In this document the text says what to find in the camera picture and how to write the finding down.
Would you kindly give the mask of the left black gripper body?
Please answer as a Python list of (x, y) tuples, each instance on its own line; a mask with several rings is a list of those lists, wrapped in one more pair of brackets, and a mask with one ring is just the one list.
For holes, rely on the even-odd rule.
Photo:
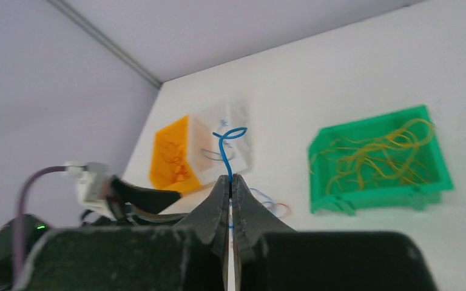
[(85, 210), (80, 215), (84, 226), (173, 226), (187, 213), (162, 214), (162, 211), (182, 198), (178, 191), (138, 187), (117, 176), (104, 180), (98, 191), (98, 201), (110, 215), (102, 215), (92, 222), (86, 218), (96, 210)]

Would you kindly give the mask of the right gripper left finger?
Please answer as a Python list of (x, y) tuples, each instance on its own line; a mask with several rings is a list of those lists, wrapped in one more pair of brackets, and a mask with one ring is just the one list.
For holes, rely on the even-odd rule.
[(15, 290), (226, 290), (229, 179), (172, 226), (55, 229), (33, 246)]

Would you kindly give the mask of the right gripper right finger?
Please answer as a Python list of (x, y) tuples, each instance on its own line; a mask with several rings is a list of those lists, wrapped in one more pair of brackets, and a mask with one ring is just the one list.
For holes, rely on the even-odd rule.
[(231, 182), (237, 290), (436, 290), (419, 248), (389, 231), (299, 232)]

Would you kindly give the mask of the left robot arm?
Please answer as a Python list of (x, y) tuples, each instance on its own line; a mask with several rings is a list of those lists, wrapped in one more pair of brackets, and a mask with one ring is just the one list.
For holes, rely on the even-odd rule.
[[(116, 176), (110, 181), (112, 205), (119, 206), (120, 218), (99, 216), (94, 221), (86, 221), (92, 213), (85, 210), (80, 215), (81, 227), (104, 226), (151, 226), (174, 225), (185, 214), (162, 215), (161, 212), (180, 200), (183, 195), (174, 190), (157, 190), (134, 186)], [(11, 290), (13, 281), (13, 232), (15, 220), (12, 219), (0, 229), (0, 290)]]

